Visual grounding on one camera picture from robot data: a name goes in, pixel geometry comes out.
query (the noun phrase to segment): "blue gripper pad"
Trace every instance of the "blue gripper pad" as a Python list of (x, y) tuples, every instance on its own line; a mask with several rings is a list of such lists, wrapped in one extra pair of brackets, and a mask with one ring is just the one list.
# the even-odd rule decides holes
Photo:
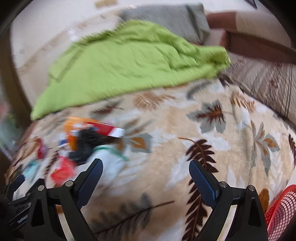
[(218, 185), (212, 180), (210, 175), (198, 161), (193, 160), (190, 162), (189, 173), (205, 204), (214, 209), (217, 205), (217, 197), (219, 196)]
[(11, 192), (15, 192), (20, 185), (23, 184), (23, 182), (25, 181), (25, 176), (23, 174), (18, 175), (13, 182), (10, 184), (9, 188)]
[(103, 162), (100, 159), (95, 159), (94, 162), (96, 162), (94, 167), (92, 166), (92, 163), (85, 171), (86, 173), (89, 171), (89, 169), (91, 169), (90, 173), (85, 177), (84, 182), (77, 191), (76, 205), (78, 209), (81, 209), (88, 203), (94, 189), (96, 188), (96, 185), (98, 184), (99, 179), (102, 176)]

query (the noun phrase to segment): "bed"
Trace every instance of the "bed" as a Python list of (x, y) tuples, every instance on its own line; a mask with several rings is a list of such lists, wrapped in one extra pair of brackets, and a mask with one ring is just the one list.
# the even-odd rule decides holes
[[(264, 211), (285, 188), (295, 167), (296, 134), (286, 121), (238, 85), (218, 78), (176, 87), (127, 93), (79, 107), (69, 107), (38, 120), (20, 147), (7, 182), (18, 170), (30, 170), (14, 195), (25, 195), (38, 178), (55, 186), (58, 147), (69, 116), (95, 118), (125, 129), (111, 144), (126, 157), (103, 173), (81, 211), (99, 240), (190, 240), (211, 209), (201, 199), (188, 172), (198, 159), (219, 181), (233, 187), (254, 185)], [(41, 143), (45, 157), (38, 159)], [(34, 169), (29, 169), (34, 162)], [(73, 179), (90, 163), (77, 168)], [(60, 220), (71, 233), (61, 207)], [(230, 228), (231, 208), (219, 240)]]

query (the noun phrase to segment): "fabric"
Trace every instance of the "fabric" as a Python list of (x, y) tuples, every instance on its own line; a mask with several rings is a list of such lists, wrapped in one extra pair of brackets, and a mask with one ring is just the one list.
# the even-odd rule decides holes
[[(103, 162), (103, 174), (100, 178), (100, 186), (104, 188), (112, 185), (115, 178), (122, 172), (128, 162), (128, 159), (115, 147), (111, 145), (101, 145), (94, 148), (94, 153), (87, 159), (84, 165), (77, 166), (76, 174), (72, 177), (72, 180), (74, 180), (80, 172), (85, 171), (96, 158), (101, 159)], [(97, 188), (95, 195), (101, 195), (104, 188)]]
[(262, 39), (249, 34), (229, 33), (230, 52), (250, 58), (260, 58), (272, 62), (296, 64), (296, 51), (270, 40)]
[(49, 86), (31, 119), (130, 91), (211, 78), (229, 65), (223, 47), (198, 47), (158, 24), (131, 20), (74, 43), (50, 68)]
[[(193, 158), (230, 186), (254, 185), (264, 210), (283, 191), (295, 165), (291, 149), (295, 153), (296, 135), (284, 121), (238, 86), (203, 79), (66, 108), (39, 120), (7, 179), (36, 159), (36, 139), (51, 149), (38, 160), (41, 168), (35, 179), (26, 180), (15, 198), (40, 177), (48, 188), (54, 186), (50, 174), (60, 162), (56, 153), (65, 152), (58, 140), (68, 116), (95, 118), (125, 129), (125, 136), (110, 144), (126, 160), (106, 163), (103, 172), (112, 173), (110, 179), (99, 181), (81, 209), (99, 240), (194, 240), (211, 209), (191, 182), (188, 166)], [(232, 207), (219, 241), (225, 239), (234, 212)], [(62, 212), (59, 217), (71, 240)]]
[(236, 30), (267, 39), (275, 43), (291, 46), (291, 39), (273, 14), (261, 11), (217, 12), (207, 15), (209, 27)]
[(139, 19), (157, 23), (187, 41), (202, 44), (210, 34), (210, 28), (199, 4), (182, 6), (144, 6), (123, 10), (119, 17), (123, 20)]
[(219, 77), (237, 84), (296, 125), (296, 66), (229, 55), (232, 66)]

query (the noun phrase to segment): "brown sofa cushion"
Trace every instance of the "brown sofa cushion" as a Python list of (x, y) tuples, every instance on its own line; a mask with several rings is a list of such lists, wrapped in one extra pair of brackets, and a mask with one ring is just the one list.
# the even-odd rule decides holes
[(207, 15), (210, 29), (224, 28), (293, 47), (285, 29), (270, 13), (255, 11), (218, 12)]
[(237, 84), (296, 125), (296, 66), (229, 53), (232, 66), (220, 79)]
[(230, 52), (249, 58), (260, 58), (272, 62), (296, 64), (296, 51), (279, 43), (228, 30)]

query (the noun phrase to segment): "black object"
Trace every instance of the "black object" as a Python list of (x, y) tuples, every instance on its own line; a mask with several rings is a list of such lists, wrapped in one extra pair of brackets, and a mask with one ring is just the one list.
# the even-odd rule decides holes
[(25, 177), (18, 175), (10, 184), (5, 186), (0, 195), (0, 219), (11, 235), (17, 238), (23, 238), (31, 202), (38, 186), (44, 185), (44, 179), (38, 179), (24, 197), (13, 201), (13, 193), (24, 181)]
[(255, 3), (255, 0), (245, 0), (248, 4), (250, 4), (253, 8), (258, 9)]
[(69, 153), (69, 159), (78, 166), (85, 164), (93, 153), (93, 148), (105, 144), (105, 136), (92, 129), (83, 129), (78, 132), (77, 150)]
[(218, 182), (197, 160), (190, 162), (189, 173), (205, 204), (213, 210), (195, 241), (216, 241), (231, 205), (237, 205), (237, 208), (225, 240), (268, 240), (263, 209), (254, 186), (243, 189)]
[(97, 241), (80, 209), (86, 205), (103, 173), (103, 162), (95, 159), (75, 181), (47, 189), (40, 185), (28, 214), (24, 241), (65, 241), (56, 204), (62, 205), (75, 241)]
[(32, 0), (0, 1), (0, 35), (31, 2)]
[(283, 0), (259, 0), (259, 2), (278, 19), (294, 46), (296, 46), (295, 2)]
[(38, 179), (25, 197), (11, 201), (13, 192), (25, 180), (19, 175), (0, 195), (0, 240), (67, 240), (56, 210), (59, 204), (75, 241), (97, 241), (80, 209), (88, 203), (102, 173), (103, 162), (95, 159), (75, 181), (47, 189), (44, 179)]

